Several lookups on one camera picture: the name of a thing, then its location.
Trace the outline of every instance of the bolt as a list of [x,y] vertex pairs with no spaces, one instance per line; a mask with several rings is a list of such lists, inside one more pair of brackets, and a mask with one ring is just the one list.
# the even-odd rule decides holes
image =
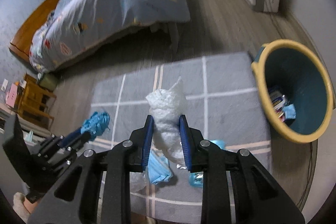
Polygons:
[[210,146],[210,142],[208,140],[201,140],[199,144],[203,147],[208,147]]
[[133,142],[131,140],[126,140],[123,142],[123,147],[131,147]]
[[84,157],[91,157],[93,155],[93,150],[92,149],[88,149],[84,151]]
[[239,150],[239,153],[240,153],[242,156],[247,157],[247,156],[250,154],[250,151],[247,150],[247,149],[245,149],[245,148],[243,148],[243,149]]

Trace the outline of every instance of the yellow rim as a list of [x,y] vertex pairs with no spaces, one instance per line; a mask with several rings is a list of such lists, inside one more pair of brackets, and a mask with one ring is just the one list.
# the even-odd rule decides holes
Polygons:
[[[333,89],[332,89],[332,84],[329,78],[329,75],[327,71],[325,70],[324,66],[320,62],[320,60],[317,58],[317,56],[309,50],[306,46],[292,41],[288,39],[280,39],[273,41],[272,43],[269,44],[264,44],[263,45],[265,49],[260,55],[259,61],[258,62],[253,62],[251,65],[251,68],[253,70],[253,73],[256,78],[256,83],[257,87],[259,90],[259,96],[261,103],[263,105],[265,114],[274,127],[276,131],[278,131],[284,138],[287,140],[290,140],[292,142],[296,143],[309,143],[312,142],[316,139],[318,139],[327,129],[331,115],[332,115],[332,109],[333,109]],[[293,130],[291,130],[284,122],[281,122],[276,115],[271,99],[268,94],[267,86],[266,86],[266,80],[265,80],[265,62],[269,54],[276,49],[279,48],[292,48],[295,49],[301,53],[303,53],[305,56],[307,56],[313,64],[316,66],[318,71],[320,72],[323,82],[325,84],[325,91],[327,93],[327,110],[325,112],[325,117],[320,125],[320,127],[313,133],[309,135],[303,135],[299,134]]]

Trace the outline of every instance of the wooden headboard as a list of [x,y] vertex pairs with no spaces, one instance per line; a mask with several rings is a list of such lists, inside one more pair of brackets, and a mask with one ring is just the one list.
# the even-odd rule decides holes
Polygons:
[[59,0],[45,0],[23,23],[9,44],[9,50],[19,59],[29,63],[30,45],[33,35],[56,8]]

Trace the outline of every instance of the bedspread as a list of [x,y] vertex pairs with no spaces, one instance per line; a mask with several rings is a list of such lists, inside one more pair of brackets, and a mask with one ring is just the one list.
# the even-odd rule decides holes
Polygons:
[[38,72],[53,71],[131,26],[189,20],[186,0],[60,0],[33,36],[30,62]]

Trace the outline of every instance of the bed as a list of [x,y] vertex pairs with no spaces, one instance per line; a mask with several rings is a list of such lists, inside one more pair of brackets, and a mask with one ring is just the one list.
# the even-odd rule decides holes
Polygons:
[[150,27],[170,34],[190,20],[186,0],[46,0],[24,22],[9,49],[38,72],[68,66],[98,47]]

